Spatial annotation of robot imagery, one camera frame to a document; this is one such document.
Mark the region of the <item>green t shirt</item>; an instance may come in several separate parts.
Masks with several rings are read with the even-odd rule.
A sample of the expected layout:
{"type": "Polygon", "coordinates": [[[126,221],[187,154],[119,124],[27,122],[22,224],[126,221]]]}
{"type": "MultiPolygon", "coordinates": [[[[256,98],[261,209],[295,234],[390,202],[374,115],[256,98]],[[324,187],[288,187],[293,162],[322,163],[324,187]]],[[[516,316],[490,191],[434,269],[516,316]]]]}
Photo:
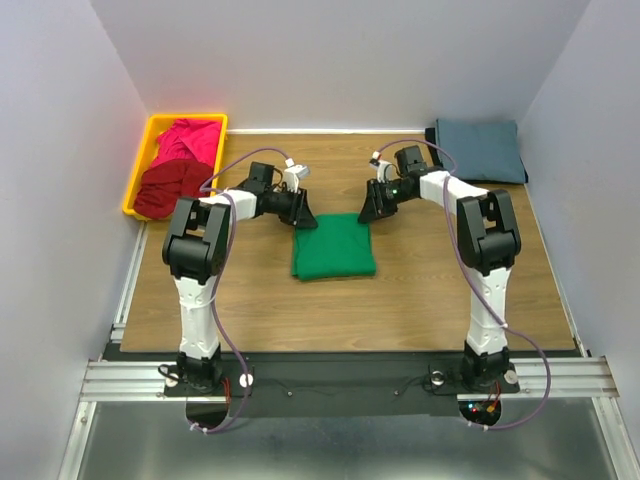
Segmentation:
{"type": "Polygon", "coordinates": [[[322,214],[315,229],[296,229],[291,275],[300,281],[374,276],[371,231],[356,213],[322,214]]]}

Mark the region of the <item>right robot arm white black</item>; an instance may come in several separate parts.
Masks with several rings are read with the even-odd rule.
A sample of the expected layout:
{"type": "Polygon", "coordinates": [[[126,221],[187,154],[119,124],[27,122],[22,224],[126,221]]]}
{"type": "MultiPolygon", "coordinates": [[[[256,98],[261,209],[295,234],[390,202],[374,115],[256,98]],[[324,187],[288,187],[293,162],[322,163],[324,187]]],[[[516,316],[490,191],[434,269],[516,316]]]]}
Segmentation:
{"type": "Polygon", "coordinates": [[[470,324],[460,378],[479,389],[509,370],[505,319],[506,291],[521,237],[509,193],[473,186],[441,166],[429,166],[417,146],[396,152],[393,163],[372,154],[376,177],[367,181],[358,222],[393,216],[398,205],[421,199],[441,206],[454,253],[471,290],[470,324]]]}

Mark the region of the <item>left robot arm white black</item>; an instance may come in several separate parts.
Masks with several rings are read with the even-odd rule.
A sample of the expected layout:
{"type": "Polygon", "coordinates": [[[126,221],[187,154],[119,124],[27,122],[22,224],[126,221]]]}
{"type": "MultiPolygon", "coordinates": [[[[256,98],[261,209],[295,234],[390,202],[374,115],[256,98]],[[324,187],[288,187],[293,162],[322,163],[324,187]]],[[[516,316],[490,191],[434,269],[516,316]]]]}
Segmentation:
{"type": "Polygon", "coordinates": [[[169,385],[182,383],[210,394],[226,383],[213,303],[236,223],[268,213],[292,227],[318,227],[307,191],[300,186],[310,168],[288,159],[280,186],[273,182],[274,172],[274,166],[254,162],[238,186],[176,203],[162,249],[177,288],[181,319],[176,366],[162,369],[169,385]]]}

